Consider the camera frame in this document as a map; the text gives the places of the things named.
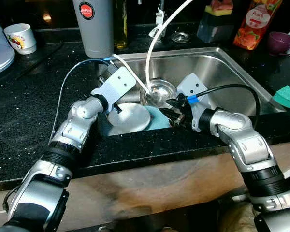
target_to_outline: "stainless steel sink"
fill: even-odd
[[[124,54],[121,57],[145,83],[146,53]],[[115,64],[122,66],[119,61],[115,61]],[[284,111],[279,104],[271,100],[272,96],[261,85],[220,48],[194,48],[152,54],[150,62],[150,77],[152,79],[163,79],[176,87],[186,75],[191,73],[195,73],[207,88],[226,84],[251,86],[259,95],[261,114]],[[139,102],[140,88],[140,85],[137,84],[120,99],[119,103]],[[253,96],[245,89],[222,89],[210,93],[209,97],[213,109],[222,107],[247,116],[252,116],[255,113]]]

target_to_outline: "dark wall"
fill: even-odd
[[[155,22],[155,12],[160,0],[128,1],[128,25]],[[166,14],[171,14],[184,0],[165,0]],[[202,17],[210,0],[195,0],[181,12],[174,22],[195,22]],[[249,7],[250,0],[233,0],[234,13],[239,25]],[[2,27],[13,23],[29,23],[34,29],[73,28],[77,21],[72,0],[0,0]],[[290,31],[290,0],[284,0],[270,30]]]

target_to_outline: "blue sponge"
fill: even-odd
[[[290,108],[290,86],[285,86],[277,91],[273,99],[279,104]]]

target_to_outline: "black countertop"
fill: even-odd
[[[129,47],[120,52],[146,52],[151,40],[144,36],[145,33],[146,29],[135,35]],[[156,50],[206,46],[222,47],[272,95],[290,85],[290,57],[270,57],[264,44],[255,51],[246,51],[227,43],[202,43],[192,34],[189,43],[162,43]],[[0,190],[10,189],[19,183],[39,159],[50,136],[62,80],[74,64],[86,58],[80,42],[48,43],[33,54],[17,54],[11,67],[0,73]],[[94,73],[95,66],[86,65],[68,78],[59,111],[59,124],[66,118],[70,105],[95,88]],[[89,138],[90,145],[83,152],[81,167],[74,177],[227,151],[219,139],[184,128],[110,137],[100,137],[94,129],[95,126]],[[269,144],[290,142],[290,110],[260,116],[257,131]]]

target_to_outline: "white mug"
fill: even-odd
[[[11,46],[20,54],[30,54],[37,50],[37,42],[31,27],[27,23],[17,23],[6,27],[4,30]]]

